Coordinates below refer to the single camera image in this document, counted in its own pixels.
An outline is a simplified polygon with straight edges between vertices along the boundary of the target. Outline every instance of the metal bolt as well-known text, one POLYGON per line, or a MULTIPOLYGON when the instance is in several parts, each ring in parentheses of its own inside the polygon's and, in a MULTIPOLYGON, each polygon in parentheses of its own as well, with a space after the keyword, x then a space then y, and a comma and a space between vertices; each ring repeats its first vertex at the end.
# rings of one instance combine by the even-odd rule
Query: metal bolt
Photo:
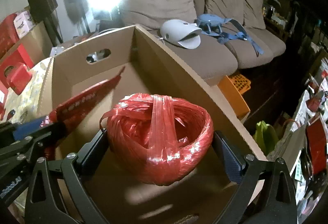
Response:
POLYGON ((281 157, 277 158, 278 163, 285 164, 285 160, 283 160, 281 157))
POLYGON ((75 153, 69 153, 67 156, 66 156, 68 159, 73 159, 76 157, 76 154, 75 153))
POLYGON ((19 160, 19 161, 21 161, 21 160, 24 160, 25 158, 26 158, 26 155, 21 154, 16 159, 19 160))
POLYGON ((44 157, 39 157, 39 158, 37 159, 37 162, 40 163, 40 164, 41 164, 43 161, 45 161, 44 157))
POLYGON ((251 154, 246 155, 246 159, 249 161, 253 161, 255 159, 255 157, 251 154))

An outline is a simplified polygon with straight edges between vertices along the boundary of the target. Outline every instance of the red plastic twine ball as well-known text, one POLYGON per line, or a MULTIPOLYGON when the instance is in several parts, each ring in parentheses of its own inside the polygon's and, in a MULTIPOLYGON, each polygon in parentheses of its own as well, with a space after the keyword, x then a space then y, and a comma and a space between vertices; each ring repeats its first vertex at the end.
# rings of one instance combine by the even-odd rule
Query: red plastic twine ball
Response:
POLYGON ((182 179, 213 139, 209 113, 181 98, 137 93, 120 100, 100 122, 104 118, 111 150, 148 184, 169 185, 182 179))

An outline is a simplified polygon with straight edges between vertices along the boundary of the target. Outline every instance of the blue harness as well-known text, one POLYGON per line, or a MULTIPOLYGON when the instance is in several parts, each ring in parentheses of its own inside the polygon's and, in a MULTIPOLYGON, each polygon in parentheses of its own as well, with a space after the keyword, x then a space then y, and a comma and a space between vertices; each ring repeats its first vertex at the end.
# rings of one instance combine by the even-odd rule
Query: blue harness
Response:
POLYGON ((197 18, 196 23, 197 26, 203 30, 203 34, 217 37, 218 42, 221 44, 225 44, 230 40, 236 39, 248 41, 253 46, 257 57, 260 54, 264 54, 263 49, 253 41, 253 39, 245 31, 244 27, 234 19, 223 19, 213 14, 202 14, 197 18), (239 32, 237 32, 236 34, 230 34, 222 31, 221 26, 228 22, 231 22, 238 29, 239 32))

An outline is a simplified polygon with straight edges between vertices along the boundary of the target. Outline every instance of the white helmet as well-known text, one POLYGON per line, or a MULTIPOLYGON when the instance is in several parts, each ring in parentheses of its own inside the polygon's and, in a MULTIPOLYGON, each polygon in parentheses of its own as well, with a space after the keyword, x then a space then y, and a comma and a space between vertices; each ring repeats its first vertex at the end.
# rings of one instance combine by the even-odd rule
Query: white helmet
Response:
POLYGON ((200 45, 201 28, 196 24, 183 20, 167 20, 163 23, 160 33, 163 39, 171 44, 187 49, 195 49, 200 45))

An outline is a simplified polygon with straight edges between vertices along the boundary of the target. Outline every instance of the yellow-green bag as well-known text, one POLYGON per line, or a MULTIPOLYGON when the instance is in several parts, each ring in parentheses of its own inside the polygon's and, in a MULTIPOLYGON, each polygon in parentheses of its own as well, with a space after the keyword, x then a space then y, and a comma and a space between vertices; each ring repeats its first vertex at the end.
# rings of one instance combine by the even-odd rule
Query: yellow-green bag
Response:
POLYGON ((253 139, 265 155, 273 151, 279 141, 273 126, 266 124, 264 121, 256 124, 256 132, 253 135, 253 139))

